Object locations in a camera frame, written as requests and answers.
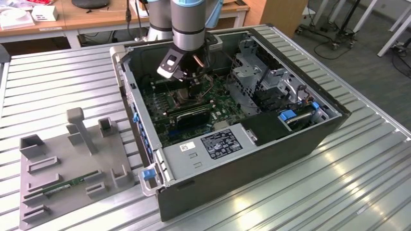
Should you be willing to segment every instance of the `blue latch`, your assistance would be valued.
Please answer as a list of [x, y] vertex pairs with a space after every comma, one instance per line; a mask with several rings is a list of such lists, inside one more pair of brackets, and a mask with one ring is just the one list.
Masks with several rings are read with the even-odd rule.
[[294, 113], [292, 110], [287, 110], [287, 111], [282, 112], [282, 114], [280, 114], [280, 118], [282, 118], [284, 121], [288, 120], [288, 119], [291, 119], [291, 118], [294, 118], [294, 117], [296, 117], [296, 114]]
[[312, 107], [314, 107], [315, 110], [318, 110], [320, 108], [319, 103], [318, 102], [312, 102]]
[[139, 121], [139, 115], [138, 113], [135, 112], [135, 115], [134, 115], [134, 122], [136, 123]]
[[144, 180], [150, 180], [151, 178], [155, 178], [155, 169], [147, 169], [143, 171], [143, 178]]

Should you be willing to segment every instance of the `motherboard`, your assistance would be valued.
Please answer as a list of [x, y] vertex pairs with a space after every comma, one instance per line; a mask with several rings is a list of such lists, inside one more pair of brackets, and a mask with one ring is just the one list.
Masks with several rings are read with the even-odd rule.
[[154, 79], [143, 99], [164, 146], [238, 123], [246, 118], [227, 89], [228, 76], [204, 75], [190, 83]]

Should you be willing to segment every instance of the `green circuit board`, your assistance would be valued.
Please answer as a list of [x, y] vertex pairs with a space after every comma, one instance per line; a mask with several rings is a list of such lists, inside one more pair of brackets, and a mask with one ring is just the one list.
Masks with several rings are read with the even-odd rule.
[[[166, 92], [154, 93], [146, 91], [143, 94], [144, 103], [151, 115], [154, 127], [158, 132], [163, 146], [174, 145], [215, 131], [214, 125], [226, 121], [228, 125], [235, 124], [246, 118], [244, 112], [239, 109], [226, 88], [226, 77], [204, 77], [198, 80], [202, 84], [198, 96], [179, 104], [176, 94], [179, 90], [170, 87]], [[178, 116], [200, 110], [210, 110], [208, 122], [186, 130], [176, 130], [175, 120]]]

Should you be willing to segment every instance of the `metal rail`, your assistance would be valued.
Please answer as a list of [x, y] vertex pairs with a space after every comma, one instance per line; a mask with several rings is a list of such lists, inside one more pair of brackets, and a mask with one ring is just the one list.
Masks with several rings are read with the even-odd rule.
[[[167, 223], [155, 198], [136, 185], [33, 231], [410, 229], [410, 132], [275, 28], [256, 30], [352, 111], [342, 128], [311, 155]], [[138, 174], [142, 160], [108, 47], [20, 55], [4, 66], [0, 231], [19, 225], [19, 137], [37, 133], [45, 139], [66, 133], [64, 112], [72, 106], [83, 107], [86, 119], [110, 116], [118, 122]]]

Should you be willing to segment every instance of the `gray carpet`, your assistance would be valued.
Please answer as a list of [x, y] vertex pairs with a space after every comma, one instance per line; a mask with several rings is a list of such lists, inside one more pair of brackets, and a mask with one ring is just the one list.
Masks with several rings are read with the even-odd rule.
[[[327, 17], [332, 4], [330, 1], [324, 17]], [[311, 0], [310, 7], [316, 11], [320, 0]], [[336, 20], [336, 24], [343, 24], [344, 16], [350, 10], [351, 4], [346, 3], [344, 8]], [[348, 24], [354, 29], [364, 9], [358, 8]], [[388, 41], [392, 33], [388, 31], [392, 22], [374, 14], [370, 15], [360, 31], [358, 32], [358, 42], [354, 48], [336, 60], [327, 60], [319, 57], [314, 48], [327, 41], [326, 38], [304, 31], [302, 35], [295, 35], [294, 41], [307, 50], [314, 57], [344, 79], [344, 81], [394, 117], [394, 119], [411, 129], [411, 79], [407, 78], [392, 66], [392, 53], [388, 51], [384, 57], [379, 58], [376, 53]], [[399, 41], [404, 42], [411, 37], [404, 32]], [[318, 48], [318, 53], [324, 57], [336, 57], [347, 50], [342, 45], [336, 51], [332, 51], [331, 45]], [[404, 60], [411, 64], [411, 55]], [[395, 58], [395, 65], [400, 70], [411, 74], [410, 69]]]

